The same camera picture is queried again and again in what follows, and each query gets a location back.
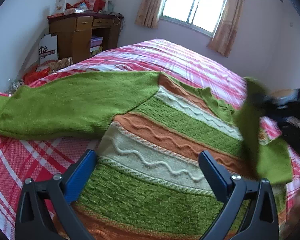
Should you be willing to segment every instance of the wooden desk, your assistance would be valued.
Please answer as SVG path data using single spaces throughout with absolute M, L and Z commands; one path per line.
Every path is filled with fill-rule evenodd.
M 58 36 L 59 59 L 72 57 L 78 63 L 91 57 L 92 36 L 103 37 L 103 51 L 117 48 L 122 20 L 90 11 L 76 13 L 49 19 L 49 33 Z

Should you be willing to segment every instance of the beige curtain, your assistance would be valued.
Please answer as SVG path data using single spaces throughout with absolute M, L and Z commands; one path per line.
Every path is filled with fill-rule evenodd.
M 208 44 L 209 49 L 213 49 L 225 57 L 229 56 L 237 35 L 243 1 L 227 0 L 216 33 Z
M 135 24 L 156 29 L 164 0 L 142 0 Z

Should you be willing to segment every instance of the red bag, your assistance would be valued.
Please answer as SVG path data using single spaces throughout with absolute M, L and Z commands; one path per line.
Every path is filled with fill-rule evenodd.
M 87 7 L 91 11 L 98 12 L 102 9 L 103 6 L 101 6 L 101 0 L 84 0 L 86 3 Z
M 32 82 L 37 81 L 40 78 L 44 78 L 44 77 L 48 76 L 50 70 L 51 70 L 51 68 L 48 67 L 48 68 L 46 68 L 46 69 L 44 69 L 44 70 L 42 70 L 40 72 L 36 72 L 36 71 L 32 70 L 31 72 L 25 74 L 23 76 L 23 80 L 25 82 L 25 85 L 28 86 Z
M 70 3 L 67 3 L 66 9 L 71 9 L 71 8 L 73 8 L 73 6 Z
M 78 3 L 75 3 L 75 4 L 72 6 L 72 8 L 77 8 L 77 6 L 80 5 L 80 4 L 82 4 L 82 3 L 84 3 L 84 0 L 81 0 L 81 1 L 78 2 Z

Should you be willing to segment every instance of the bed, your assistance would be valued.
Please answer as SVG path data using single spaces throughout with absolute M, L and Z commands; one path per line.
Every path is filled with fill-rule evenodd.
M 32 83 L 39 87 L 58 78 L 90 71 L 162 71 L 199 88 L 211 88 L 218 99 L 240 109 L 246 96 L 245 81 L 209 58 L 169 41 L 155 39 L 131 46 L 105 51 L 91 59 L 58 71 Z M 11 96 L 0 93 L 0 96 Z M 268 118 L 261 126 L 270 139 L 280 135 L 275 123 Z M 97 140 L 56 138 L 50 141 L 23 141 L 0 136 L 0 229 L 7 238 L 14 239 L 14 225 L 18 196 L 23 181 L 50 179 L 63 173 L 88 148 L 95 148 Z M 287 188 L 287 214 L 293 196 L 300 187 L 300 158 L 288 149 L 293 167 L 293 181 Z

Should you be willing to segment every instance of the green knit fabric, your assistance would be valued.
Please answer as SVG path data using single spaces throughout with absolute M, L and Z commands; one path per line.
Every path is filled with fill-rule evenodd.
M 234 122 L 234 116 L 237 113 L 237 110 L 233 108 L 231 104 L 227 104 L 224 100 L 219 100 L 216 99 L 212 94 L 211 94 L 211 88 L 195 88 L 192 86 L 189 86 L 185 83 L 182 83 L 181 81 L 177 80 L 174 77 L 168 76 L 170 79 L 172 79 L 176 84 L 180 85 L 183 87 L 185 90 L 188 92 L 198 96 L 201 98 L 203 101 L 205 101 L 206 105 L 209 107 L 209 109 L 222 121 L 229 125 L 235 125 Z
M 258 141 L 259 119 L 264 115 L 251 102 L 255 93 L 265 94 L 266 90 L 253 78 L 246 78 L 247 100 L 236 114 L 235 122 L 243 137 L 247 159 L 259 178 L 268 178 L 272 184 L 290 182 L 292 166 L 287 143 L 276 138 L 266 145 Z
M 159 72 L 89 72 L 0 97 L 0 135 L 24 140 L 102 137 L 159 89 Z
M 131 176 L 132 178 L 140 179 L 142 181 L 145 181 L 145 182 L 148 182 L 148 183 L 154 184 L 154 185 L 161 185 L 162 187 L 165 187 L 167 189 L 172 189 L 174 191 L 178 191 L 178 192 L 182 192 L 182 193 L 191 193 L 193 195 L 205 195 L 205 196 L 213 196 L 214 197 L 214 193 L 212 190 L 206 191 L 206 190 L 198 190 L 198 189 L 194 189 L 194 188 L 188 188 L 188 187 L 177 185 L 175 183 L 168 182 L 163 179 L 146 176 L 141 172 L 140 173 L 136 172 L 135 170 L 127 168 L 124 165 L 120 165 L 117 162 L 114 162 L 108 158 L 100 157 L 98 160 L 98 163 L 114 167 L 117 171 L 120 171 L 123 174 L 127 174 L 128 176 Z
M 104 164 L 93 172 L 78 204 L 136 228 L 186 235 L 203 234 L 223 206 L 213 197 L 167 189 Z M 234 228 L 239 227 L 244 209 Z
M 278 213 L 281 213 L 286 210 L 287 205 L 287 192 L 286 192 L 286 186 L 282 185 L 282 192 L 274 196 L 275 205 L 277 207 Z
M 156 97 L 150 98 L 134 111 L 145 114 L 199 142 L 206 143 L 233 156 L 242 157 L 241 142 L 239 140 L 166 105 Z

